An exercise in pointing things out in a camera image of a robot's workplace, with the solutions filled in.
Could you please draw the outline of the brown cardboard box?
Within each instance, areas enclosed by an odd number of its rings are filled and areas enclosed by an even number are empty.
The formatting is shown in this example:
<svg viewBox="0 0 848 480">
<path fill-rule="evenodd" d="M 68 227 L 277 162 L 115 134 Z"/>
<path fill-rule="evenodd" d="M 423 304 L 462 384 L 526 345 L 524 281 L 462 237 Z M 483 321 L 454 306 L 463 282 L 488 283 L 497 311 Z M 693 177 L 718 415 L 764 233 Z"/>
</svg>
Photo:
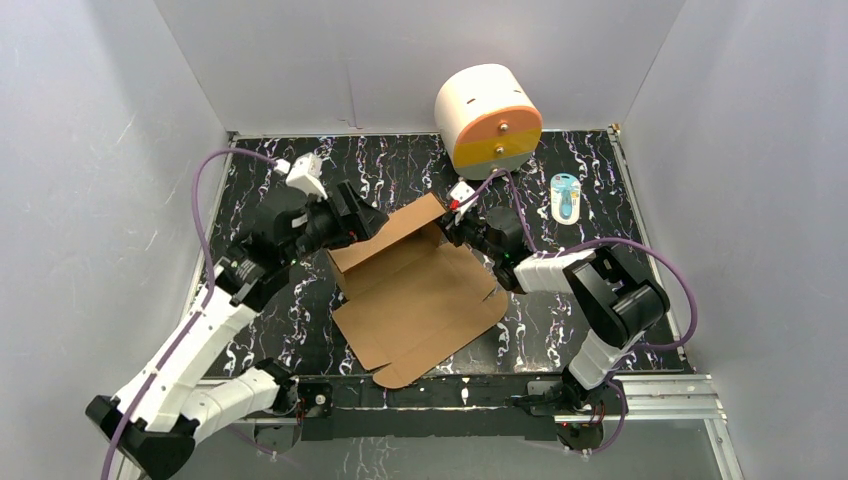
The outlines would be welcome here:
<svg viewBox="0 0 848 480">
<path fill-rule="evenodd" d="M 443 239 L 428 193 L 372 239 L 327 253 L 344 303 L 332 318 L 361 366 L 387 389 L 411 385 L 495 326 L 509 295 L 466 246 Z"/>
</svg>

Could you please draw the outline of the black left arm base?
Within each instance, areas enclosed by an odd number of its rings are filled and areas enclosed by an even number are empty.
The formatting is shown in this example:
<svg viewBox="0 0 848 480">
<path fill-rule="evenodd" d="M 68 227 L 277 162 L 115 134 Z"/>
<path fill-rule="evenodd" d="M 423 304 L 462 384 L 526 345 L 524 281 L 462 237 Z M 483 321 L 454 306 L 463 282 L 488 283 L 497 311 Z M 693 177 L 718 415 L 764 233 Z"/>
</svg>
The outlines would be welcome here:
<svg viewBox="0 0 848 480">
<path fill-rule="evenodd" d="M 263 412 L 296 420 L 332 415 L 333 389 L 329 383 L 305 380 L 273 358 L 257 362 L 236 380 L 249 389 L 249 415 Z"/>
</svg>

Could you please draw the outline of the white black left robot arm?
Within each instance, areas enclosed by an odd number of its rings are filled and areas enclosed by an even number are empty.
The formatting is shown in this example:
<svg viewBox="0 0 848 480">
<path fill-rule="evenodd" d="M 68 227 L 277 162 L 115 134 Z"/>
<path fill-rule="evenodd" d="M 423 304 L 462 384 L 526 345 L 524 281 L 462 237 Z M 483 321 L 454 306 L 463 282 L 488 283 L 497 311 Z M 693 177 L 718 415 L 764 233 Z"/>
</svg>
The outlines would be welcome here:
<svg viewBox="0 0 848 480">
<path fill-rule="evenodd" d="M 322 250 L 373 238 L 388 221 L 342 181 L 326 194 L 280 187 L 207 275 L 190 311 L 151 361 L 117 393 L 95 396 L 86 416 L 151 479 L 173 477 L 195 447 L 234 421 L 268 410 L 294 411 L 294 374 L 272 359 L 211 390 L 198 388 L 233 337 L 289 282 L 291 268 Z"/>
</svg>

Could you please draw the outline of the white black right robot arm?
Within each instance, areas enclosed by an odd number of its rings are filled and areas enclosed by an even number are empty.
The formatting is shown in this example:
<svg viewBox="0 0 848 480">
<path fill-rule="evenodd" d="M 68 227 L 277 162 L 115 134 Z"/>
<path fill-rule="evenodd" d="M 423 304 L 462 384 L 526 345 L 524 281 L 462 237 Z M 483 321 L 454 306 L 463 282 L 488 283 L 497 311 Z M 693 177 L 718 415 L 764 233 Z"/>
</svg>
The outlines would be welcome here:
<svg viewBox="0 0 848 480">
<path fill-rule="evenodd" d="M 537 253 L 529 247 L 518 214 L 508 207 L 496 207 L 484 217 L 448 212 L 437 224 L 451 244 L 489 257 L 505 290 L 574 295 L 589 330 L 559 384 L 546 394 L 563 396 L 577 414 L 601 403 L 601 386 L 615 364 L 669 310 L 665 291 L 621 244 Z"/>
</svg>

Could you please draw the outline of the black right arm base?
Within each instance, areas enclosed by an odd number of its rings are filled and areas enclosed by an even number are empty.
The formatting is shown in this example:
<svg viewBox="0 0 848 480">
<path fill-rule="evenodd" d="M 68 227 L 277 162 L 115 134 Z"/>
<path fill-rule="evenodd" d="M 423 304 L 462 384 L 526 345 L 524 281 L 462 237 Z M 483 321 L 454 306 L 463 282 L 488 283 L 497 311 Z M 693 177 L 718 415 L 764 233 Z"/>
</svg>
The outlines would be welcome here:
<svg viewBox="0 0 848 480">
<path fill-rule="evenodd" d="M 584 457 L 608 449 L 621 434 L 629 413 L 622 384 L 611 378 L 588 390 L 576 380 L 565 378 L 556 382 L 532 381 L 527 384 L 526 394 L 513 396 L 509 402 L 538 417 L 587 413 L 587 420 L 559 422 L 557 433 L 567 451 Z M 606 438 L 603 422 L 609 409 L 619 413 L 619 420 Z"/>
</svg>

